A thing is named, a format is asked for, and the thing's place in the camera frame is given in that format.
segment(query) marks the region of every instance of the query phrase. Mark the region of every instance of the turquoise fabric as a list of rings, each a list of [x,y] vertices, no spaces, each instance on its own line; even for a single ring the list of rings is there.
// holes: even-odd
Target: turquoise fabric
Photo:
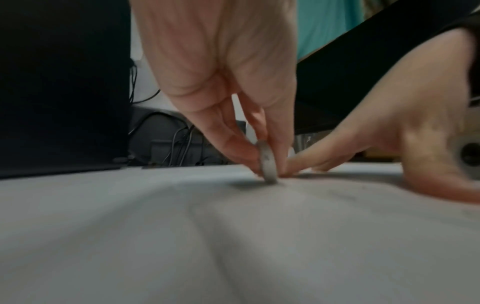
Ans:
[[[297,0],[300,59],[363,21],[361,0]]]

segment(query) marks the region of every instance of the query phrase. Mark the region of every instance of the white wall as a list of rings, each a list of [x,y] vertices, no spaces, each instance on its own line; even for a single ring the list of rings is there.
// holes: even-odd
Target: white wall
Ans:
[[[158,90],[157,82],[152,74],[152,70],[147,62],[147,59],[144,56],[142,43],[137,29],[137,24],[135,22],[135,17],[132,14],[131,20],[131,51],[130,57],[135,61],[138,68],[138,77],[135,86],[135,100],[146,99]],[[235,114],[237,120],[245,121],[245,115],[240,106],[238,97],[234,95],[233,105],[235,107]],[[139,106],[152,108],[152,109],[162,109],[169,111],[177,111],[176,107],[170,102],[167,96],[160,92],[152,100],[146,101],[139,104]]]

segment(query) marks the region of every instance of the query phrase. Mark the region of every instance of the hand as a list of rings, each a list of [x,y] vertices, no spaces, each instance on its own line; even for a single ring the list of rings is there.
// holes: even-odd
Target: hand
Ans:
[[[476,189],[449,152],[470,100],[468,72],[475,39],[453,30],[402,58],[326,138],[290,159],[287,173],[330,169],[375,146],[399,153],[416,191],[480,203]]]
[[[230,160],[259,169],[235,120],[238,94],[279,172],[294,137],[295,0],[131,0],[162,91]]]

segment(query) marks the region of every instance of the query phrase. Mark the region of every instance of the table surface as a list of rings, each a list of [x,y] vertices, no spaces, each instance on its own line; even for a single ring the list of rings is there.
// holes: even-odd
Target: table surface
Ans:
[[[480,208],[397,165],[267,186],[238,166],[0,182],[1,303],[478,303]]]

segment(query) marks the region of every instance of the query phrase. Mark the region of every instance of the round hole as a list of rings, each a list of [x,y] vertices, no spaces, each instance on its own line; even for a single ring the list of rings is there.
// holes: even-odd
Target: round hole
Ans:
[[[460,152],[461,160],[470,167],[480,166],[480,144],[466,144]]]

